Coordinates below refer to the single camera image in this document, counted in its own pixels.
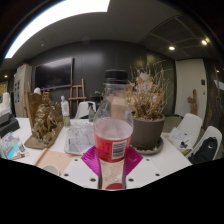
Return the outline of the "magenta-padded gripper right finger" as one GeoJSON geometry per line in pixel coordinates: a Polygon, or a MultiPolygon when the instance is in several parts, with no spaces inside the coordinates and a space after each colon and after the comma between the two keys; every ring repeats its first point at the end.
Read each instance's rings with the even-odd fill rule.
{"type": "Polygon", "coordinates": [[[143,157],[132,147],[129,148],[124,160],[125,189],[140,188],[162,177],[162,173],[150,158],[143,157]]]}

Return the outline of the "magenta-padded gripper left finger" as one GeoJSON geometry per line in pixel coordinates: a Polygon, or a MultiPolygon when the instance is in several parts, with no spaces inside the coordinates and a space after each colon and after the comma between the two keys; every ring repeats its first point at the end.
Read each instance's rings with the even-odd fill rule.
{"type": "Polygon", "coordinates": [[[84,188],[100,188],[100,161],[95,147],[91,147],[81,158],[74,158],[61,177],[84,188]]]}

